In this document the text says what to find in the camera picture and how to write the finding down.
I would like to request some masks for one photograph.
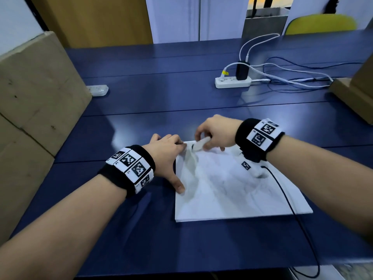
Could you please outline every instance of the chair backrest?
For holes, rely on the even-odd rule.
[[[343,14],[311,14],[293,19],[286,28],[285,35],[348,31],[357,28],[356,21]]]

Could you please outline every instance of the hand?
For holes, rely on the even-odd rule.
[[[220,147],[221,151],[224,151],[226,147],[236,144],[236,132],[242,122],[241,120],[214,115],[197,128],[194,138],[196,141],[201,140],[201,134],[204,132],[205,136],[211,137],[211,140],[203,146],[205,150]]]
[[[177,134],[173,136],[168,134],[161,138],[160,135],[153,134],[150,143],[142,147],[152,156],[156,164],[154,175],[167,179],[177,193],[184,193],[184,185],[173,172],[176,156],[187,147],[180,137]]]

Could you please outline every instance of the wooden door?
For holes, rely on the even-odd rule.
[[[151,44],[145,0],[32,0],[64,47]]]

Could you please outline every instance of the white paper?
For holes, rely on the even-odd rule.
[[[270,163],[245,160],[238,146],[194,152],[195,141],[186,143],[176,158],[176,175],[185,186],[185,193],[176,193],[176,222],[292,214],[276,181],[260,165],[275,175],[296,214],[313,213],[300,190]]]

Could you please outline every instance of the black wristband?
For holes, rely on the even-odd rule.
[[[152,156],[142,146],[132,145],[106,160],[98,174],[127,190],[127,197],[131,197],[153,179],[155,170]]]
[[[269,119],[247,119],[237,130],[235,141],[247,160],[267,161],[267,153],[273,150],[284,132]]]

